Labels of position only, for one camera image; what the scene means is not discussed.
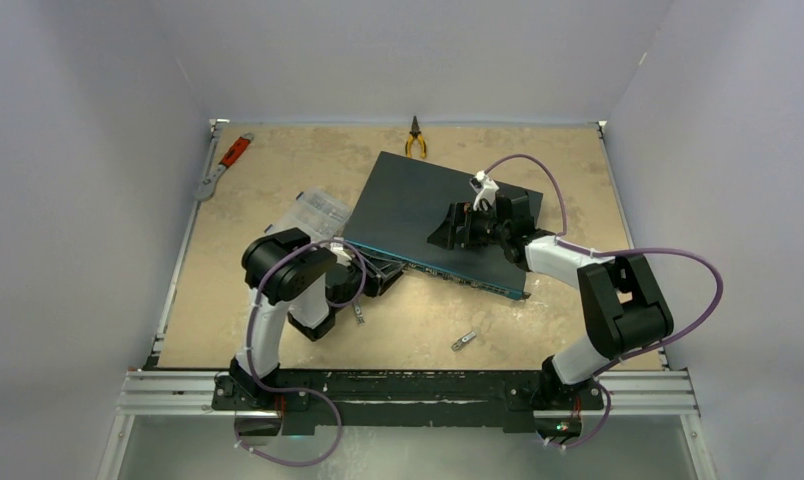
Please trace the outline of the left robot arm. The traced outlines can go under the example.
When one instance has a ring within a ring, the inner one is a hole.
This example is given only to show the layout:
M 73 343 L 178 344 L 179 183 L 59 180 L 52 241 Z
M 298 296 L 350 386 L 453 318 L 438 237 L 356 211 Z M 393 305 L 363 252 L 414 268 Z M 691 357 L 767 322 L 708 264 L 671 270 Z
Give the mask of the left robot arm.
M 336 314 L 360 297 L 384 294 L 403 274 L 399 261 L 372 258 L 343 242 L 353 255 L 342 263 L 331 239 L 314 241 L 293 227 L 253 241 L 241 258 L 250 309 L 243 346 L 229 367 L 237 395 L 250 408 L 275 399 L 279 347 L 289 323 L 316 341 L 335 326 Z

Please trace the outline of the red handled adjustable wrench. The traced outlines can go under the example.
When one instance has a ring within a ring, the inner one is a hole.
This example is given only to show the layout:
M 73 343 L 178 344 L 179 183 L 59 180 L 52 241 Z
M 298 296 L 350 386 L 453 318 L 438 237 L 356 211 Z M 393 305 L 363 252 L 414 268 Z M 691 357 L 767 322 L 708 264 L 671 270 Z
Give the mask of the red handled adjustable wrench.
M 216 164 L 214 170 L 200 182 L 194 195 L 194 199 L 196 201 L 205 202 L 214 196 L 221 177 L 234 163 L 237 162 L 237 160 L 253 142 L 254 138 L 255 135 L 253 133 L 246 132 L 229 147 L 221 160 Z

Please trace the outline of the clear plastic organizer box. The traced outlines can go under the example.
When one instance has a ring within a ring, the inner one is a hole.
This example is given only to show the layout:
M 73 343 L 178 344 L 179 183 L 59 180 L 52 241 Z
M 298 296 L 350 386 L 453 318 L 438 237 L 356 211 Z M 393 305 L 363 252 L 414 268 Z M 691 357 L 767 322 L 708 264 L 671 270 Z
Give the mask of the clear plastic organizer box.
M 338 236 L 352 213 L 352 208 L 319 187 L 301 192 L 287 212 L 265 230 L 266 234 L 298 228 L 312 241 Z

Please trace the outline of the aluminium frame rail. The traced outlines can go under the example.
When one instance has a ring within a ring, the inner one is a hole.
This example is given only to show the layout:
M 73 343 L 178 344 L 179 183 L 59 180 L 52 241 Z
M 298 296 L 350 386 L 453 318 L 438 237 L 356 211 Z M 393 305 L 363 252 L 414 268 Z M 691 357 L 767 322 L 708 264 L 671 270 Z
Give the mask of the aluminium frame rail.
M 131 415 L 208 414 L 220 373 L 132 371 L 126 374 L 118 410 Z M 600 377 L 615 415 L 697 415 L 698 402 L 685 371 L 614 370 Z

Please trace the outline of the dark grey network switch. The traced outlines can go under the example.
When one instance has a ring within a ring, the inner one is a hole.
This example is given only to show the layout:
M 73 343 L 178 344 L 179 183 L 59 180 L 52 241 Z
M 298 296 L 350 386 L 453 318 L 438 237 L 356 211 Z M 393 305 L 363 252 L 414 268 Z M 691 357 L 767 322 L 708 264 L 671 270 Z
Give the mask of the dark grey network switch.
M 452 203 L 472 201 L 470 173 L 382 152 L 342 236 L 365 254 L 395 259 L 438 278 L 512 300 L 529 297 L 526 273 L 498 246 L 444 250 L 427 237 Z

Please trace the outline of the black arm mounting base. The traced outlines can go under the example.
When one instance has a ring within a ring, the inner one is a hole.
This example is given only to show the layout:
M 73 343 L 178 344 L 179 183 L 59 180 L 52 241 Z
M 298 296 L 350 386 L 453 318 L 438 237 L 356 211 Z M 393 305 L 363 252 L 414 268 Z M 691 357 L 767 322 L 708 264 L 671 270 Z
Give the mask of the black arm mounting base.
M 574 438 L 584 412 L 600 413 L 600 388 L 550 387 L 535 370 L 315 370 L 278 368 L 257 386 L 234 367 L 214 378 L 212 407 L 269 413 L 284 435 L 318 426 L 499 428 Z

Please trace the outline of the small white network plug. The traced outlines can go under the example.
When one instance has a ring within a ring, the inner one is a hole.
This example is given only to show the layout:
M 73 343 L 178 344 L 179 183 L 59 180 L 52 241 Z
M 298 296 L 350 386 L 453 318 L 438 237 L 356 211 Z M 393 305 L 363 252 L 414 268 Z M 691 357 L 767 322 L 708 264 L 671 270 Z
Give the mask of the small white network plug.
M 365 324 L 365 317 L 363 315 L 363 310 L 362 310 L 361 306 L 358 303 L 354 303 L 353 304 L 353 310 L 354 310 L 354 314 L 355 314 L 357 324 L 358 325 L 364 325 Z

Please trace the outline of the yellow handled pliers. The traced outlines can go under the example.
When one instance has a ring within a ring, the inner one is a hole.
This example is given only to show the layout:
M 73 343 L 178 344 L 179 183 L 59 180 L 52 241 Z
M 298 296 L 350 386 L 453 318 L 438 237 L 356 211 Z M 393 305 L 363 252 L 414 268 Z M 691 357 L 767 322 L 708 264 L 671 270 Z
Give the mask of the yellow handled pliers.
M 410 130 L 408 133 L 408 138 L 405 143 L 404 152 L 408 158 L 413 157 L 413 149 L 414 146 L 419 146 L 419 156 L 421 159 L 426 159 L 428 156 L 428 148 L 427 142 L 422 135 L 422 131 L 419 126 L 418 118 L 416 115 L 413 116 L 411 121 Z

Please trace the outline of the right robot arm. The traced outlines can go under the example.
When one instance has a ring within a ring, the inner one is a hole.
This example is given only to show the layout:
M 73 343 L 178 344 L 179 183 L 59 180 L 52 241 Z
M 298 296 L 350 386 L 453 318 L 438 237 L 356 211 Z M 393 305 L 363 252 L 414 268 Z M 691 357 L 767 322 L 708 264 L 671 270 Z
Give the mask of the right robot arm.
M 518 268 L 578 290 L 585 333 L 541 368 L 539 392 L 551 406 L 566 405 L 604 366 L 673 331 L 672 314 L 644 255 L 588 253 L 560 242 L 537 227 L 526 195 L 497 194 L 482 209 L 453 203 L 427 241 L 446 250 L 496 245 Z

